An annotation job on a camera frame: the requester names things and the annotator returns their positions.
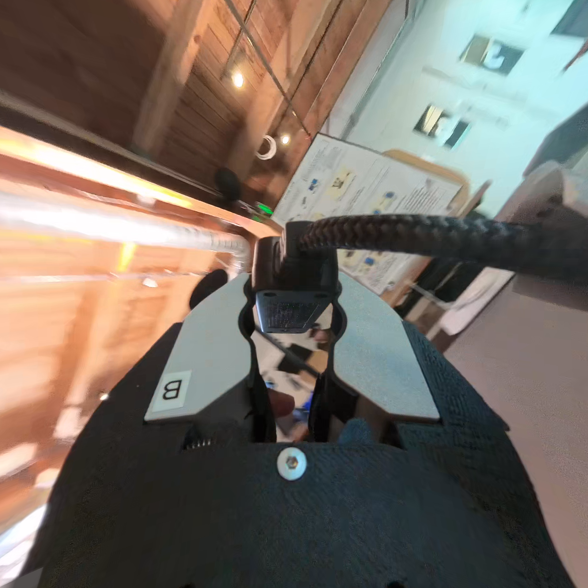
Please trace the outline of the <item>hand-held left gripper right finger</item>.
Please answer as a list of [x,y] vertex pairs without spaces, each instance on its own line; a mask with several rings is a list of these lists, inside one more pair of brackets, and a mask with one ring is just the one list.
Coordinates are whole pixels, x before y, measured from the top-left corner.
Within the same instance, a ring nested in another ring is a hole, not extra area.
[[311,405],[312,440],[338,442],[349,422],[374,442],[401,442],[404,424],[441,424],[403,320],[345,273],[339,274],[330,329],[327,364]]

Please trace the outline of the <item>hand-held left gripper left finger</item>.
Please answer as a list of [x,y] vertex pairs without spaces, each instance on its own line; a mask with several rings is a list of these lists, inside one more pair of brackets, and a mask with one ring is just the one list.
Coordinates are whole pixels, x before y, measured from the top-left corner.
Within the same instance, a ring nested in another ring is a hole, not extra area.
[[275,442],[252,333],[251,276],[240,274],[187,315],[144,415],[185,424],[187,442]]

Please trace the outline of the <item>black braided cord plug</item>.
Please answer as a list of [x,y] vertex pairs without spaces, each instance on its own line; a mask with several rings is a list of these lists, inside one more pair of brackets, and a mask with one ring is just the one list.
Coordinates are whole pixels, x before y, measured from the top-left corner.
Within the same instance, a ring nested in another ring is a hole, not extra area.
[[351,215],[288,222],[256,244],[251,290],[264,333],[300,334],[337,300],[338,249],[469,262],[587,283],[587,231],[431,215]]

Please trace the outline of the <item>person's left hand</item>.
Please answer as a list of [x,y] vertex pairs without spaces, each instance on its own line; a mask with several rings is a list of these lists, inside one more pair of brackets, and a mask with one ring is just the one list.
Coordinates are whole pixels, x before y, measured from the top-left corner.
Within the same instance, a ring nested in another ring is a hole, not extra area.
[[269,389],[268,398],[272,413],[277,419],[288,417],[296,408],[295,398],[290,394]]

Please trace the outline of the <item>wooden instruction sign board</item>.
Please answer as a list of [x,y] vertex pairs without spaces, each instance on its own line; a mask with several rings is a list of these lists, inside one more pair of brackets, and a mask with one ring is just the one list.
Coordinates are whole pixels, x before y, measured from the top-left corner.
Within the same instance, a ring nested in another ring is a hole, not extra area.
[[272,220],[351,215],[458,216],[469,201],[465,176],[411,153],[379,153],[317,134],[276,205]]

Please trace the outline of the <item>silver flexible duct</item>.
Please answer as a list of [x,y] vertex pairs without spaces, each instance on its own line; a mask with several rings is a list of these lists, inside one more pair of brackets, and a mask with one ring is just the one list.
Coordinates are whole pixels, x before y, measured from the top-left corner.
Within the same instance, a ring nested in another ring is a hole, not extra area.
[[3,190],[1,227],[104,242],[229,254],[229,274],[233,277],[247,272],[252,261],[249,242],[234,233],[181,224],[143,213],[121,209],[101,211],[62,199],[18,195]]

